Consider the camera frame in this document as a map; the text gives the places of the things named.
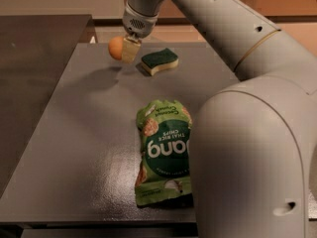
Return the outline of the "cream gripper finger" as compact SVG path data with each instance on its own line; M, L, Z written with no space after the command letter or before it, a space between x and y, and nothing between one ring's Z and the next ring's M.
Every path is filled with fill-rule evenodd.
M141 40L135 35L127 35L123 39L122 62L132 63L141 47Z

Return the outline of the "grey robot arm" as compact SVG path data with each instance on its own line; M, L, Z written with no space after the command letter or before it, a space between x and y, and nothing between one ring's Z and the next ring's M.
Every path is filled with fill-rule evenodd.
M141 39L164 0L127 0ZM317 148L317 59L239 0L171 0L238 79L193 123L190 177L199 238L307 238Z

